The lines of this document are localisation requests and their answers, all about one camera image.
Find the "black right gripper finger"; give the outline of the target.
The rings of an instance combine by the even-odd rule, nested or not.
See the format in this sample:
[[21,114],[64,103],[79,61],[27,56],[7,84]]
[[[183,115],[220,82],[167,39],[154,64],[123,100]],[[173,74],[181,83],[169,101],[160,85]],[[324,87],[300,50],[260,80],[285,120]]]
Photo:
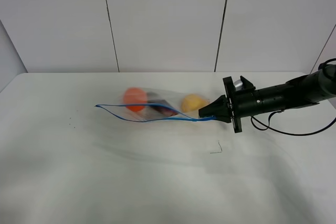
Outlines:
[[199,117],[229,117],[229,107],[225,95],[221,95],[214,102],[199,109]]
[[231,123],[232,114],[230,112],[217,112],[213,115],[213,119],[224,123]]

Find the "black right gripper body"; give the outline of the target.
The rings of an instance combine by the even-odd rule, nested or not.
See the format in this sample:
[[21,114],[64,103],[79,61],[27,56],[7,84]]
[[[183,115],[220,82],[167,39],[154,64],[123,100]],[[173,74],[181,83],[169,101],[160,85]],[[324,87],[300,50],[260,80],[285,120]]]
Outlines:
[[244,88],[236,91],[232,77],[223,78],[227,105],[229,112],[232,114],[232,123],[235,133],[242,132],[241,118],[249,116],[245,115],[245,113],[250,111],[250,109],[243,108],[243,105],[249,100],[253,100],[252,96],[256,90],[256,87],[245,77],[240,76],[239,79],[243,82]]

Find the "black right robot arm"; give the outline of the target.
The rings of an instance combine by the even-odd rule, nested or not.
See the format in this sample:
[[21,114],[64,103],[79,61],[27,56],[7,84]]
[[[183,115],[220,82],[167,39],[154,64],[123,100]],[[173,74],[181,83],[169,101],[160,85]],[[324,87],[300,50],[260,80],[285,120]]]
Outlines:
[[199,109],[198,115],[201,119],[232,123],[235,133],[240,133],[242,118],[264,113],[274,115],[334,98],[335,65],[332,62],[327,60],[314,73],[263,89],[256,89],[243,76],[236,82],[231,77],[223,78],[225,95]]

